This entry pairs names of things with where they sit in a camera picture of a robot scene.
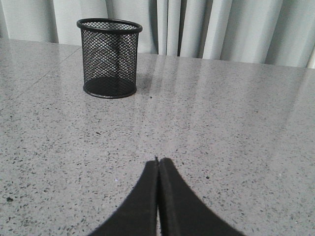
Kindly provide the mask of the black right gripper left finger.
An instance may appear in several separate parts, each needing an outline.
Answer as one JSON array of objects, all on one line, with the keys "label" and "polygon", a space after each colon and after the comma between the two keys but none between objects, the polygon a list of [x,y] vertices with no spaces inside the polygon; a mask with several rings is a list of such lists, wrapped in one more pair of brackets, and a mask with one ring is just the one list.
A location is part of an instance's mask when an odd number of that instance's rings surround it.
[{"label": "black right gripper left finger", "polygon": [[155,236],[158,162],[148,161],[133,190],[92,236]]}]

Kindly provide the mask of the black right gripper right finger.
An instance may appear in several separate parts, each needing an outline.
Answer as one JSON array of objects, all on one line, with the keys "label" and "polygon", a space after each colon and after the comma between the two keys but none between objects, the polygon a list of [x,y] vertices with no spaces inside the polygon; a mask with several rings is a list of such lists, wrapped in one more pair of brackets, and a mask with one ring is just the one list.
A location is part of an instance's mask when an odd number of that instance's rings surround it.
[{"label": "black right gripper right finger", "polygon": [[242,235],[206,207],[170,158],[159,162],[158,207],[163,236]]}]

